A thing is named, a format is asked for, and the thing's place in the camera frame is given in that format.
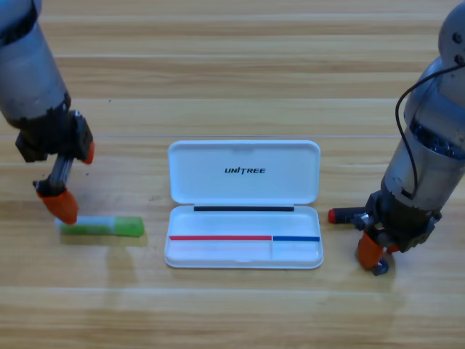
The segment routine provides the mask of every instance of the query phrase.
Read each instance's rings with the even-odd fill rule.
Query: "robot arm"
[[[357,258],[375,275],[386,273],[384,249],[406,252],[424,243],[440,211],[465,173],[465,2],[446,18],[440,57],[404,96],[407,127],[381,181],[365,207],[333,209],[333,223],[364,230]]]
[[[68,224],[78,206],[66,189],[74,159],[90,164],[94,143],[71,98],[38,23],[40,0],[0,0],[0,111],[20,130],[16,146],[26,162],[57,154],[52,173],[34,182],[49,211]]]

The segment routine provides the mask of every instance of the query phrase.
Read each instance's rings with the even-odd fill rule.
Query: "open case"
[[[323,262],[320,149],[306,140],[181,141],[169,148],[165,261],[176,268],[312,269]]]

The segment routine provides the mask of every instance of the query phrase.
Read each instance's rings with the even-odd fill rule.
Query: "green object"
[[[144,235],[141,217],[91,217],[80,216],[73,225],[55,220],[61,234],[65,235],[114,235],[140,237]]]

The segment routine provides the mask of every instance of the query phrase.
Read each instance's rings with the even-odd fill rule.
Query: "wire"
[[[416,84],[414,84],[411,88],[409,88],[407,91],[403,93],[402,96],[400,96],[399,100],[397,101],[397,104],[395,106],[395,121],[397,122],[397,128],[399,129],[400,136],[402,137],[402,141],[405,144],[405,148],[407,149],[408,157],[410,158],[410,161],[412,163],[412,170],[413,170],[413,192],[412,193],[407,193],[404,192],[404,195],[406,195],[408,198],[413,199],[416,195],[416,191],[419,188],[419,176],[416,170],[416,165],[415,165],[415,159],[413,158],[412,150],[408,144],[407,137],[405,136],[404,131],[402,130],[402,125],[400,124],[400,117],[399,117],[399,109],[400,105],[402,104],[402,101],[417,87],[421,86],[425,82],[428,82],[431,79],[434,79],[438,76],[441,76],[446,73],[450,73],[451,71],[457,71],[458,69],[465,68],[465,64],[459,64],[455,65],[452,68],[447,68],[443,69],[441,71],[437,71],[436,73],[433,73],[431,75],[428,75],[426,78],[423,78],[422,80],[418,81]]]

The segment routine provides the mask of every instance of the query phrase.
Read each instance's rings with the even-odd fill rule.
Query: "logo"
[[[241,175],[245,173],[265,173],[267,169],[241,169],[238,167],[237,169],[225,169],[225,173],[240,173]]]

